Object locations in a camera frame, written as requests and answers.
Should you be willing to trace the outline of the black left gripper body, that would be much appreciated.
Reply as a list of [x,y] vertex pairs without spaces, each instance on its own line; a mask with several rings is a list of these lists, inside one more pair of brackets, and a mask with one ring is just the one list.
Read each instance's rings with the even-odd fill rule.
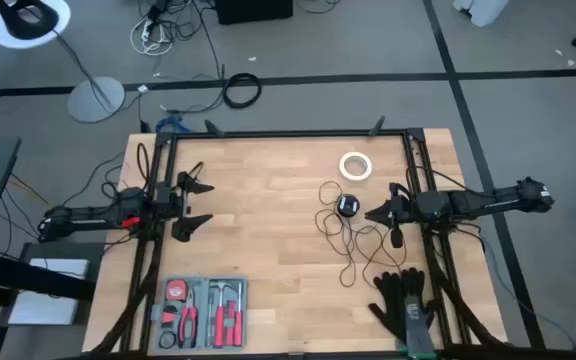
[[168,183],[159,182],[155,185],[155,218],[169,220],[176,218],[181,228],[187,228],[188,194],[184,189],[173,187]]

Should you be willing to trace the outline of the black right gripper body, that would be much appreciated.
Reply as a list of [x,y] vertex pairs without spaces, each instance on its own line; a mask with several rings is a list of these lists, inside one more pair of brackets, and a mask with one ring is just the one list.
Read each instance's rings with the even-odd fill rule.
[[416,193],[410,192],[400,183],[390,183],[390,225],[391,243],[394,248],[403,247],[401,224],[413,223],[416,220],[414,204]]

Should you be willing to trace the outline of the black wire cable spool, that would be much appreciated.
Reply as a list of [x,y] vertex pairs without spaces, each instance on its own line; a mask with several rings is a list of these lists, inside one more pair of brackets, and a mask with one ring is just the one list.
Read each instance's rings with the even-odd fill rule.
[[360,209],[358,198],[352,194],[341,194],[337,199],[335,210],[344,218],[354,217]]

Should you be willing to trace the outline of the white tape roll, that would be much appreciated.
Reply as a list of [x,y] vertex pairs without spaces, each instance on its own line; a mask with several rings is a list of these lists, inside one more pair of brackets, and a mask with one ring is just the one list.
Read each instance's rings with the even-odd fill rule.
[[[363,165],[364,171],[361,174],[353,175],[347,170],[346,163],[351,160],[358,160]],[[344,178],[358,182],[370,177],[373,171],[373,164],[371,160],[361,152],[348,152],[340,158],[338,168]]]

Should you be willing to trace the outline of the red tape measure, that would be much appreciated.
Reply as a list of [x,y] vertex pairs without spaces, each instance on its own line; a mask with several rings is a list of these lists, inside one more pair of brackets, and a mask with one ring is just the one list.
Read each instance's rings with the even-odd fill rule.
[[165,287],[165,299],[168,301],[185,302],[187,299],[187,284],[183,279],[170,280]]

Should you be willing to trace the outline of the black work glove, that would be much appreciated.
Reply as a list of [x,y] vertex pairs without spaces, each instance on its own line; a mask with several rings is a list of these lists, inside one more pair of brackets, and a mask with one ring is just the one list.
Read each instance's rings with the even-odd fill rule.
[[368,305],[379,322],[400,342],[406,343],[404,284],[410,279],[410,269],[400,274],[383,272],[373,279],[383,297],[385,309],[376,303]]

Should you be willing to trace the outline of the grey tool kit case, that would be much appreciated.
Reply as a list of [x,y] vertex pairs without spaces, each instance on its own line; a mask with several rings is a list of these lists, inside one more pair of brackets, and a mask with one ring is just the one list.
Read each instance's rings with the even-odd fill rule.
[[[195,294],[195,306],[198,308],[198,328],[197,328],[197,341],[195,348],[179,348],[177,343],[170,349],[161,349],[158,345],[159,337],[164,331],[172,331],[177,335],[178,339],[178,323],[181,316],[181,310],[185,302],[181,301],[168,301],[165,299],[165,287],[168,281],[183,279],[187,284],[187,291],[189,289],[194,290]],[[233,290],[230,293],[230,300],[228,301],[230,310],[227,315],[225,322],[226,325],[226,339],[225,345],[222,348],[215,348],[214,334],[215,334],[215,311],[217,308],[218,291],[216,288],[212,288],[210,283],[219,279],[225,279],[228,281]],[[237,299],[238,299],[238,284],[243,283],[243,295],[242,295],[242,312],[243,312],[243,342],[241,347],[237,347],[233,344],[234,340],[234,324],[235,324],[235,312],[237,309]],[[240,350],[244,347],[246,341],[246,315],[247,315],[247,295],[248,290],[248,279],[245,277],[199,277],[199,276],[177,276],[168,277],[164,281],[164,286],[162,290],[163,298],[160,303],[153,306],[154,315],[152,319],[155,323],[155,341],[154,348],[158,352],[191,352],[198,350],[208,350],[208,351],[226,351],[226,350]],[[166,305],[173,305],[178,309],[178,314],[176,320],[172,327],[162,327],[161,326],[161,316],[163,307]]]

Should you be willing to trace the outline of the black glove grey cuff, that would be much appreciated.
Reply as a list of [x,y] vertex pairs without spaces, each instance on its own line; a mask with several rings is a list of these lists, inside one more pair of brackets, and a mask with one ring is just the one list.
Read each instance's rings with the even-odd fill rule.
[[423,300],[425,273],[416,268],[401,273],[404,306],[405,346],[408,357],[413,360],[436,360],[434,344],[429,328],[434,320],[437,302]]

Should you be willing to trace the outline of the white floor lamp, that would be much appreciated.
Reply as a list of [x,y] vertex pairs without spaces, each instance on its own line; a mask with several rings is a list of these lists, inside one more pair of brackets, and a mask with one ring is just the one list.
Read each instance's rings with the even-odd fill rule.
[[0,46],[29,50],[56,41],[85,80],[69,93],[66,107],[80,123],[98,123],[123,106],[125,90],[113,77],[95,77],[83,65],[64,32],[72,12],[66,0],[0,0]]

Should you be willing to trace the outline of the black metal stand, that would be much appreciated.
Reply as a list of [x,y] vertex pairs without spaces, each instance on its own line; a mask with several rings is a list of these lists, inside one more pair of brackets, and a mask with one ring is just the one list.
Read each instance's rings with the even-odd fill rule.
[[[0,353],[9,330],[8,318],[19,294],[31,291],[82,302],[92,300],[103,248],[101,243],[26,243],[19,258],[0,253]],[[30,264],[31,257],[44,259],[48,255],[87,260],[92,269],[79,279],[76,273]]]

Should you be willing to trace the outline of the white flat box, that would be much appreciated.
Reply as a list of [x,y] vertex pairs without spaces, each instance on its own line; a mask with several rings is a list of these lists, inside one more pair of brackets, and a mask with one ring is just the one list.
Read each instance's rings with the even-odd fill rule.
[[[32,258],[32,266],[84,279],[90,262],[85,259]],[[13,326],[73,325],[79,301],[31,291],[20,292],[8,317]]]

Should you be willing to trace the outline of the white power strip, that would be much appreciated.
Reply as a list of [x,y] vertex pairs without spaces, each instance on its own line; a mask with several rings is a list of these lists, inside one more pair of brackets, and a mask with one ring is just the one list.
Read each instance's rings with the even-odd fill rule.
[[129,42],[136,53],[151,57],[165,55],[173,47],[173,41],[165,28],[147,16],[134,25],[129,34]]

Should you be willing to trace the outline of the black box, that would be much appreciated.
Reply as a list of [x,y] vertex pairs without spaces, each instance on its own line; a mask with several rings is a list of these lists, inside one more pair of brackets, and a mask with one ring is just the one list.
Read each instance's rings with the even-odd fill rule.
[[293,16],[294,0],[214,0],[221,25],[281,20]]

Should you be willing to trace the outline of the white trash bin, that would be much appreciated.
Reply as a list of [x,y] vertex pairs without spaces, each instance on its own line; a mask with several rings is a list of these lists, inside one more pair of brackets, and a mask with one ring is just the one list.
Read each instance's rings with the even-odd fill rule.
[[510,0],[453,0],[453,7],[470,16],[470,22],[477,27],[492,24],[508,5]]

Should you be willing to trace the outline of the red-handled pliers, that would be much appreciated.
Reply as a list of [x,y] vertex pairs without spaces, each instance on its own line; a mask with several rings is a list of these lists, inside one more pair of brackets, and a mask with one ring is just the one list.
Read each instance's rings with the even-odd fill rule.
[[193,289],[187,291],[186,302],[181,310],[178,323],[179,348],[195,348],[198,328],[198,308],[195,306],[195,294]]

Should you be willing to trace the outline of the red-handled hammer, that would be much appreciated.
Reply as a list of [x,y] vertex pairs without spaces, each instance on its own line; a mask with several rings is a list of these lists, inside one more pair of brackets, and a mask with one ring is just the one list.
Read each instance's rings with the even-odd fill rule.
[[229,314],[230,293],[233,290],[232,285],[225,279],[219,279],[210,283],[212,288],[218,291],[217,308],[215,311],[215,334],[214,334],[214,347],[222,348],[225,345],[226,339],[226,319]]

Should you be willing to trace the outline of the long red-handled screwdriver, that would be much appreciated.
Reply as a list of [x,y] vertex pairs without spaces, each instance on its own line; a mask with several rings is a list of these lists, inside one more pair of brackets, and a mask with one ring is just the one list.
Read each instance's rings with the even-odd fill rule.
[[237,309],[235,312],[235,324],[234,324],[234,342],[233,344],[237,347],[242,346],[243,342],[243,312],[242,312],[242,295],[243,295],[243,283],[238,284],[238,299],[237,299]]

